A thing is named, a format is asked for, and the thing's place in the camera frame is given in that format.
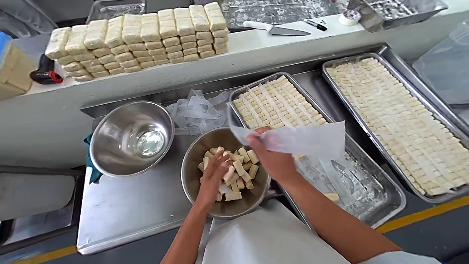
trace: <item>stainless steel bowl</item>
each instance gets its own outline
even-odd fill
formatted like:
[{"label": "stainless steel bowl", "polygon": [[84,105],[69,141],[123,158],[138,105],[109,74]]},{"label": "stainless steel bowl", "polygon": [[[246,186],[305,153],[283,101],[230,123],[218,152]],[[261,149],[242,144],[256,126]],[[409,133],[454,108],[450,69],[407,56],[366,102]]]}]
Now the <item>stainless steel bowl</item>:
[{"label": "stainless steel bowl", "polygon": [[[215,128],[200,135],[190,145],[182,160],[182,188],[191,203],[194,203],[200,188],[199,180],[202,177],[202,171],[200,171],[198,165],[202,162],[207,150],[218,148],[219,146],[232,151],[243,147],[229,128]],[[262,165],[260,163],[258,165],[259,170],[252,181],[254,188],[251,190],[246,188],[241,190],[241,200],[226,202],[224,201],[225,198],[223,198],[223,201],[216,202],[210,212],[211,217],[224,220],[234,219],[250,213],[262,202],[270,186],[270,177]]]},{"label": "stainless steel bowl", "polygon": [[95,167],[112,177],[130,177],[149,170],[168,152],[174,122],[168,111],[152,101],[135,101],[107,114],[90,144]]}]

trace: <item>knife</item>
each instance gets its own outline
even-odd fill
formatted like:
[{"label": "knife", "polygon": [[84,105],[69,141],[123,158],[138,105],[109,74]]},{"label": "knife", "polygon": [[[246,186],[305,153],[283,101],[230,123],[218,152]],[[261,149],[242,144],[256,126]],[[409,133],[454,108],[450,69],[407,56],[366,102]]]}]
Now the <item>knife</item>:
[{"label": "knife", "polygon": [[244,21],[242,24],[245,28],[255,28],[255,29],[263,29],[267,30],[271,35],[286,35],[286,36],[306,36],[310,35],[311,33],[296,30],[296,29],[288,29],[288,28],[281,28],[271,24],[256,22],[256,21]]}]

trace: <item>baking tray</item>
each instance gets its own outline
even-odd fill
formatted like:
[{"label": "baking tray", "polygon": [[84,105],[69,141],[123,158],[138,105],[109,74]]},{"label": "baking tray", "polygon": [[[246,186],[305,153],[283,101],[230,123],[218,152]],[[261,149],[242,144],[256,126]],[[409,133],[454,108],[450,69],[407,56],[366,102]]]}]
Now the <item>baking tray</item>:
[{"label": "baking tray", "polygon": [[383,57],[376,53],[364,53],[360,55],[355,55],[355,56],[350,56],[350,57],[345,57],[342,59],[337,59],[337,60],[332,60],[325,62],[322,65],[322,73],[326,81],[329,83],[329,85],[333,88],[333,90],[337,93],[338,97],[342,101],[342,103],[345,105],[345,107],[349,110],[349,112],[352,114],[352,116],[355,118],[355,120],[359,123],[359,125],[363,128],[363,130],[368,134],[368,137],[373,141],[375,146],[378,148],[378,150],[381,152],[381,154],[384,156],[384,158],[388,161],[388,163],[395,169],[395,171],[399,174],[399,176],[405,181],[405,183],[408,185],[409,189],[412,190],[415,195],[419,196],[426,202],[431,202],[431,203],[441,203],[441,202],[446,202],[449,201],[455,197],[464,195],[469,192],[469,186],[468,185],[463,185],[456,189],[454,193],[452,194],[441,194],[441,195],[436,195],[436,196],[429,196],[429,195],[422,195],[420,194],[415,187],[411,184],[409,179],[404,175],[404,172],[399,168],[399,166],[396,164],[396,162],[391,158],[389,153],[385,150],[383,145],[379,142],[379,140],[375,137],[373,132],[369,129],[369,127],[365,124],[363,119],[360,117],[360,115],[357,113],[357,111],[353,108],[353,106],[350,104],[350,102],[345,98],[344,94],[342,91],[339,89],[339,87],[336,85],[336,83],[332,80],[331,76],[327,71],[325,70],[326,67],[331,67],[336,64],[344,64],[348,63],[350,61],[358,61],[366,58],[374,58],[377,59],[383,66],[388,69],[388,71],[396,78],[398,79],[405,87],[407,90],[409,90],[410,94],[417,97],[419,101],[430,111],[433,113],[433,116],[438,119],[441,123],[443,123],[457,138],[461,140],[461,144],[464,147],[469,146],[469,137],[464,134],[457,126],[454,124],[451,120],[449,120],[445,115],[443,115],[438,108],[436,108],[427,98],[422,95],[419,90],[417,90],[398,70],[396,70],[387,60],[385,60]]},{"label": "baking tray", "polygon": [[[231,109],[228,109],[233,111],[233,115],[237,118],[237,123],[247,128],[240,113],[236,110],[233,100],[236,99],[239,94],[246,92],[247,89],[253,88],[261,83],[272,81],[282,75],[295,86],[298,92],[306,98],[306,101],[322,114],[328,122],[335,122],[293,76],[286,72],[277,72],[261,80],[235,89],[230,93],[229,104]],[[229,113],[228,116],[231,121],[233,121],[231,113]],[[372,228],[377,228],[404,209],[406,206],[404,192],[348,134],[346,134],[345,137],[345,150],[346,160],[351,162],[354,167],[352,177],[350,173],[345,173],[344,171],[342,171],[343,173],[338,173],[338,175],[341,176],[342,181],[349,182],[349,186],[354,189],[354,202],[342,208]],[[305,214],[300,210],[298,204],[293,201],[292,197],[284,189],[282,189],[282,191],[302,221],[312,229],[311,224],[308,222]]]}]

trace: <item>black marker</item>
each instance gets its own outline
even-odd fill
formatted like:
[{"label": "black marker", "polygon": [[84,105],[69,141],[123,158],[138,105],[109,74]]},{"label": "black marker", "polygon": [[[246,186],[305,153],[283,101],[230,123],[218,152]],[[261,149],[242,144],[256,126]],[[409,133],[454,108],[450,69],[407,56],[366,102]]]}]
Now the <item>black marker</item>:
[{"label": "black marker", "polygon": [[308,19],[306,19],[306,18],[303,19],[303,22],[305,22],[305,23],[307,23],[307,24],[309,24],[309,25],[312,25],[313,27],[315,27],[315,28],[317,28],[317,29],[319,29],[319,30],[322,30],[322,31],[326,31],[326,30],[327,30],[327,28],[326,28],[325,26],[323,26],[323,25],[321,25],[321,24],[318,24],[318,23],[316,23],[316,22],[313,22],[313,21],[311,21],[311,20],[308,20]]}]

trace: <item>metal countertop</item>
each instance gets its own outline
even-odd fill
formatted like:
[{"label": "metal countertop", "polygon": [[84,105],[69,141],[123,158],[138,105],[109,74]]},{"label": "metal countertop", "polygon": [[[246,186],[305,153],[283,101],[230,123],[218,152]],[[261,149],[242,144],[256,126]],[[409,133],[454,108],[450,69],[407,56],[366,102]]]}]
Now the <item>metal countertop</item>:
[{"label": "metal countertop", "polygon": [[[375,52],[380,47],[382,45],[373,45],[305,59],[303,62],[259,69],[257,72],[245,75],[85,107],[81,111],[94,117],[96,125],[112,109],[130,101],[151,100],[166,106],[174,100],[186,98],[191,89],[202,90],[206,98],[211,98],[222,91],[230,91],[272,73],[285,71],[292,74],[335,120],[350,120],[346,122],[347,132],[381,165],[385,163],[383,157],[358,123],[348,114],[321,76],[320,70],[324,61],[352,54]],[[112,178],[103,175],[99,184],[88,184],[91,169],[87,168],[76,244],[78,252],[84,255],[94,254],[181,226],[191,208],[191,203],[181,185],[181,163],[186,150],[196,138],[197,136],[175,136],[169,152],[161,162],[135,177]]]}]

